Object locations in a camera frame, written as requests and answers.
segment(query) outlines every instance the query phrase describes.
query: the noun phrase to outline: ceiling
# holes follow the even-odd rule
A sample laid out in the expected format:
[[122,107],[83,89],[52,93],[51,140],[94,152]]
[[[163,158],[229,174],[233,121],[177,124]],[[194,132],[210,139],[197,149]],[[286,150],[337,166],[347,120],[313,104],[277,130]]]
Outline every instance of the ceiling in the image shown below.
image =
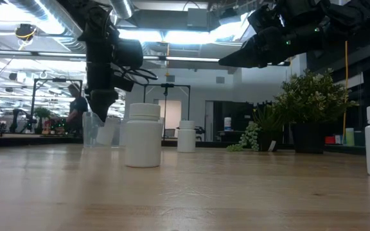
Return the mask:
[[[99,2],[108,4],[108,0],[97,0]],[[167,1],[167,0],[138,0],[133,1],[136,7],[136,12],[149,11],[175,11],[178,14],[187,12],[191,8],[206,9],[208,12],[215,14],[220,13],[221,9],[239,5],[239,13],[247,13],[249,5],[262,4],[263,1]],[[170,55],[182,57],[201,57],[201,58],[222,58],[240,48],[241,42],[253,35],[251,27],[247,26],[245,14],[242,17],[241,23],[235,28],[227,28],[225,32],[232,30],[234,34],[230,38],[222,39],[221,42],[210,42],[207,44],[198,44],[198,41],[190,42],[191,44],[170,43],[169,46],[156,41],[143,41],[144,55]],[[14,35],[15,29],[20,23],[38,24],[34,16],[29,13],[16,8],[9,4],[0,4],[0,49],[4,50],[18,50],[22,42]],[[130,24],[128,21],[120,21],[117,25]],[[157,30],[163,39],[166,39],[169,31]],[[23,51],[47,51],[69,53],[70,50],[61,44],[59,38],[50,37],[42,30],[38,30],[36,36],[30,44],[23,47]],[[183,69],[229,69],[228,67],[219,66],[216,63],[198,63],[185,61],[171,61],[171,62],[144,62],[143,68],[183,68]],[[20,72],[18,76],[22,76],[15,81],[9,79],[10,74]],[[67,80],[82,80],[86,81],[85,62],[81,61],[56,61],[56,60],[37,60],[37,58],[24,60],[14,58],[0,58],[0,116],[10,114],[12,108],[23,108],[30,110],[30,103],[32,95],[33,79],[45,77],[46,78],[66,78]],[[36,92],[36,107],[38,105],[48,107],[58,116],[66,116],[69,110],[70,98],[66,87],[67,83],[53,83],[47,81],[41,85]],[[111,109],[110,114],[122,117],[124,114],[125,93],[119,91],[120,100],[115,103]]]

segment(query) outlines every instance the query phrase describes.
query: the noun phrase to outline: metal frame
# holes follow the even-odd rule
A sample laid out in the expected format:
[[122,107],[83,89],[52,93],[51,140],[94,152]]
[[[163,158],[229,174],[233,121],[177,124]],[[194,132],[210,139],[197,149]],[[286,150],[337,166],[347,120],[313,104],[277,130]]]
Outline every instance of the metal frame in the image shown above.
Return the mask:
[[80,83],[80,96],[82,96],[82,80],[66,80],[66,79],[58,79],[58,78],[35,78],[33,80],[33,90],[32,90],[32,103],[31,103],[31,118],[33,118],[33,111],[34,111],[34,107],[35,107],[35,93],[37,92],[37,90],[39,89],[39,87],[37,88],[37,83],[38,81],[44,81],[44,82],[47,82],[47,81],[52,81],[52,82],[67,82],[67,81],[70,81],[70,82],[79,82]]
[[[146,88],[148,86],[160,86],[162,87],[161,84],[146,84],[144,85],[144,103],[146,101]],[[174,87],[187,87],[188,88],[188,120],[189,120],[189,108],[191,106],[191,85],[176,85],[173,84]]]

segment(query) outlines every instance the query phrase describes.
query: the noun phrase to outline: table surface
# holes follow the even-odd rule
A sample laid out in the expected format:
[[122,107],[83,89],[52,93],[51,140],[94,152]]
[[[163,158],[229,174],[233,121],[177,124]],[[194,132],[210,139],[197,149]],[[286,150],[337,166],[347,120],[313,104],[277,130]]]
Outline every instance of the table surface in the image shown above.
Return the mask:
[[118,149],[0,149],[0,231],[370,230],[363,156],[165,148],[129,168]]

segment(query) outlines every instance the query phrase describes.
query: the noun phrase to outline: man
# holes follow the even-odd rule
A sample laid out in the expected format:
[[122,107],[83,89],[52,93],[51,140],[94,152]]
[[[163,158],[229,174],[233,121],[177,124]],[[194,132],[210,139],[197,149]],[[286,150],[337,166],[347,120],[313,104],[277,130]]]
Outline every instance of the man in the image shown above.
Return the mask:
[[84,97],[81,97],[80,91],[74,83],[68,86],[68,90],[75,100],[69,106],[67,125],[69,132],[75,132],[79,135],[82,130],[82,114],[88,111],[88,103]]

